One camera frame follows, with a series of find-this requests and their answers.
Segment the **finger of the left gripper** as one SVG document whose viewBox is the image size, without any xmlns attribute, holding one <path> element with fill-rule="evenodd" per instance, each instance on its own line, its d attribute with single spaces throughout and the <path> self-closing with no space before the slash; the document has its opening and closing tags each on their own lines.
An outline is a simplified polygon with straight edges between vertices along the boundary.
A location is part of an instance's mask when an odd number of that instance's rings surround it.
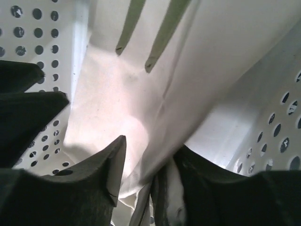
<svg viewBox="0 0 301 226">
<path fill-rule="evenodd" d="M 28 92 L 44 72 L 33 63 L 0 62 L 0 166 L 12 168 L 68 104 L 61 91 Z"/>
</svg>

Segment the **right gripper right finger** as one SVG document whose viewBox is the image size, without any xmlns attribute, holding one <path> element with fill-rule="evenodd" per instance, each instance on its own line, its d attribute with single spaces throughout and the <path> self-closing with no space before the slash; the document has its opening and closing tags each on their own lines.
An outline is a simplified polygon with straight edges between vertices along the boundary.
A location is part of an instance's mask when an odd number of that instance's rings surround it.
<svg viewBox="0 0 301 226">
<path fill-rule="evenodd" d="M 174 155 L 189 226 L 298 226 L 301 173 L 264 171 L 245 177 L 183 146 Z"/>
</svg>

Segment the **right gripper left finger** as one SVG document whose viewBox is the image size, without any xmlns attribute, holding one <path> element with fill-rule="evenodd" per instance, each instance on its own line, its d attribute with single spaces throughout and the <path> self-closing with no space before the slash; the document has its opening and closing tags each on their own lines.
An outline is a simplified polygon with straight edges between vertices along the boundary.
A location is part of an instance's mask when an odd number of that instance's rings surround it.
<svg viewBox="0 0 301 226">
<path fill-rule="evenodd" d="M 119 136 L 53 176 L 1 169 L 1 225 L 108 226 L 118 203 L 126 148 L 126 137 Z"/>
</svg>

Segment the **white work glove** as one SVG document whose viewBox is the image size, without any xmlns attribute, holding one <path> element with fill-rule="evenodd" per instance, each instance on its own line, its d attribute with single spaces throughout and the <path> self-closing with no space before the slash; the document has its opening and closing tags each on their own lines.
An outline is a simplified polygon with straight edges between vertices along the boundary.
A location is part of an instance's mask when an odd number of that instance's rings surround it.
<svg viewBox="0 0 301 226">
<path fill-rule="evenodd" d="M 298 0 L 90 2 L 64 144 L 77 164 L 126 137 L 111 224 L 188 226 L 174 155 L 243 75 L 283 51 L 297 24 Z"/>
</svg>

